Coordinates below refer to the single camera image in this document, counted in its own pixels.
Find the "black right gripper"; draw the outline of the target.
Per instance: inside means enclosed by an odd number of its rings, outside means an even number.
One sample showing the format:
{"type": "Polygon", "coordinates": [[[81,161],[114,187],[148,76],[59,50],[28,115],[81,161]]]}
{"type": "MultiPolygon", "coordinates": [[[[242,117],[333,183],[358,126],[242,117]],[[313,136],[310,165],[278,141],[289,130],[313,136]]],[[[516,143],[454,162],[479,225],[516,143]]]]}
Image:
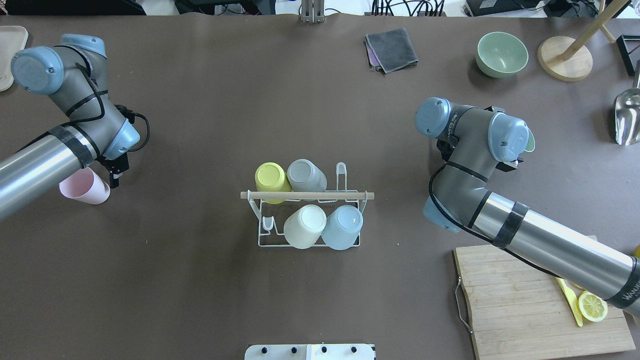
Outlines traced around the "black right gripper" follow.
{"type": "Polygon", "coordinates": [[[496,170],[502,171],[503,173],[509,173],[510,171],[515,171],[519,168],[519,164],[523,162],[524,159],[522,157],[517,157],[514,161],[510,162],[498,162],[495,168],[496,170]]]}

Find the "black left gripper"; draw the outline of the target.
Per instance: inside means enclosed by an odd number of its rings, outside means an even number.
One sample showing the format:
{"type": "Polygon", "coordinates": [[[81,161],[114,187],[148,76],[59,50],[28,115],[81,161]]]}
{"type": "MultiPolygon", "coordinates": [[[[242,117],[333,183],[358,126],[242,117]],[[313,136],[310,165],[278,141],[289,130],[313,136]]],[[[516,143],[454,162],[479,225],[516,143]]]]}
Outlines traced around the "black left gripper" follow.
{"type": "Polygon", "coordinates": [[[98,162],[104,166],[109,173],[110,189],[117,189],[120,186],[122,173],[130,169],[128,153],[129,152],[121,153],[121,155],[115,159],[108,159],[105,156],[98,158],[98,162]]]}

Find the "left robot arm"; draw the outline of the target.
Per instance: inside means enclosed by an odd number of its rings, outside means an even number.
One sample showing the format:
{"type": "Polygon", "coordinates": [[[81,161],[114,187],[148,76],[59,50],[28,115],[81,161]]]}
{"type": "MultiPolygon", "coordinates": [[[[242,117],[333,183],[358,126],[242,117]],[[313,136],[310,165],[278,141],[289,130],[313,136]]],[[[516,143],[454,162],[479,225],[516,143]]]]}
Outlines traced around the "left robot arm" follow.
{"type": "Polygon", "coordinates": [[[64,114],[1,162],[1,219],[5,220],[77,171],[99,163],[119,186],[128,155],[150,141],[146,116],[111,100],[102,38],[66,33],[55,46],[19,50],[10,61],[17,84],[43,95],[64,114]]]}

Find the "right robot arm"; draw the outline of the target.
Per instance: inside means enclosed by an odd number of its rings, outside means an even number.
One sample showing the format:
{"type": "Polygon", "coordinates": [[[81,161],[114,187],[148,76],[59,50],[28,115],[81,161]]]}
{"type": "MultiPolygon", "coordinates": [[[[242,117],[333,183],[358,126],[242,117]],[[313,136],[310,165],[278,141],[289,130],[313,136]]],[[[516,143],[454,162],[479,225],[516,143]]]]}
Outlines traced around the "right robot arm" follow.
{"type": "Polygon", "coordinates": [[[639,260],[595,241],[527,204],[533,191],[506,183],[499,171],[516,170],[535,148],[525,120],[502,109],[457,104],[432,96],[414,114],[419,133],[442,153],[426,184],[423,216],[456,233],[465,231],[550,276],[592,292],[639,316],[639,260]]]}

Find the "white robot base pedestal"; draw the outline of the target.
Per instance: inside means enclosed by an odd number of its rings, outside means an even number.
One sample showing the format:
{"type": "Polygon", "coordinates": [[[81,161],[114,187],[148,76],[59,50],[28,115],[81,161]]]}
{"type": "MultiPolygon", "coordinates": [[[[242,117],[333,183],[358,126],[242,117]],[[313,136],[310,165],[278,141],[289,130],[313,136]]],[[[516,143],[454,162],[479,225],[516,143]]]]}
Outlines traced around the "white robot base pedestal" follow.
{"type": "Polygon", "coordinates": [[[375,360],[374,344],[254,344],[244,354],[245,360],[375,360]]]}

